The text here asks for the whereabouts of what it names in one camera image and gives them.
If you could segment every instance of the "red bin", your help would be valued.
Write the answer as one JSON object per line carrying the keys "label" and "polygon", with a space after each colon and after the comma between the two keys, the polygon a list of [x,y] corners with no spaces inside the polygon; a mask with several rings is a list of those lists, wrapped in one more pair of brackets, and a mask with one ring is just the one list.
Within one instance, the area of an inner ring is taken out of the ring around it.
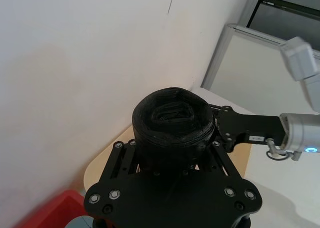
{"label": "red bin", "polygon": [[87,216],[84,197],[69,190],[47,202],[16,228],[65,228],[79,216]]}

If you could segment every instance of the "wooden table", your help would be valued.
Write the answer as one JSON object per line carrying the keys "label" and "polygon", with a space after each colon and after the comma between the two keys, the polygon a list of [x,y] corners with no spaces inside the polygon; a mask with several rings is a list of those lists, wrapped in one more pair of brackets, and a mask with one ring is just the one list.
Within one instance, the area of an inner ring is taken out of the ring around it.
{"label": "wooden table", "polygon": [[[243,114],[252,114],[239,106],[203,89],[199,88],[192,91],[198,96],[202,97],[210,104],[215,105],[227,105],[233,107],[236,112]],[[113,143],[116,141],[123,141],[124,143],[128,142],[130,139],[134,138],[134,132],[132,126],[130,126],[125,132],[123,132],[117,139],[112,141],[93,161],[87,166],[83,184],[84,189],[87,191],[93,184],[99,181],[99,178],[102,174],[102,171],[107,163],[107,160],[110,156]],[[247,163],[250,156],[251,145],[250,144],[239,144],[235,147],[232,153],[229,153],[229,157],[234,163],[235,167],[239,171],[240,175],[243,177],[246,172]]]}

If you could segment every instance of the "white wall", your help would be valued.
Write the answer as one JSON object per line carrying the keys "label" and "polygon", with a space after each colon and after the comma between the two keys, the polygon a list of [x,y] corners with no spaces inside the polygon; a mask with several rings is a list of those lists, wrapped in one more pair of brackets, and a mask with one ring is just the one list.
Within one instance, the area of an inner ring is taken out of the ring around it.
{"label": "white wall", "polygon": [[[255,114],[315,113],[280,52],[249,37],[232,37],[210,90]],[[252,228],[319,228],[320,154],[277,162],[266,157],[267,150],[252,146],[245,173],[263,200],[251,215]]]}
{"label": "white wall", "polygon": [[246,0],[0,0],[0,227],[131,122],[154,90],[199,86]]}
{"label": "white wall", "polygon": [[210,91],[255,114],[315,113],[279,49],[239,35],[232,37]]}

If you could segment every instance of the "robotic arm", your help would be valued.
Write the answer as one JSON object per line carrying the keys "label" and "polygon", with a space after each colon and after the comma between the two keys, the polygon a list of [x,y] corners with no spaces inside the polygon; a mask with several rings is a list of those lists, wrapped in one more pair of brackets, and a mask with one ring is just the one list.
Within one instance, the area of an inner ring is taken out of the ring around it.
{"label": "robotic arm", "polygon": [[[320,70],[311,46],[295,37],[280,45],[280,51],[294,80],[301,82],[309,104],[320,112]],[[281,149],[275,148],[272,139],[266,140],[273,157],[285,155],[298,161],[302,152],[320,152],[319,115],[283,113],[280,119],[285,130]]]}
{"label": "robotic arm", "polygon": [[[319,112],[311,47],[294,38],[280,49]],[[181,88],[143,99],[132,125],[135,139],[114,143],[100,180],[85,195],[93,228],[249,228],[262,198],[227,153],[239,143],[268,145],[267,156],[278,161],[320,152],[319,115],[243,115]]]}

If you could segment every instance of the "rolled fabric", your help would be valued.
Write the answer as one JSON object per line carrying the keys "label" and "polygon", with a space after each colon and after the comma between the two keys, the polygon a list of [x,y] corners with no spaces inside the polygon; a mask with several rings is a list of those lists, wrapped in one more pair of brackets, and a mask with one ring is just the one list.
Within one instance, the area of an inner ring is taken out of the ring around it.
{"label": "rolled fabric", "polygon": [[206,101],[173,87],[145,97],[133,111],[132,125],[142,170],[180,170],[198,162],[215,120]]}

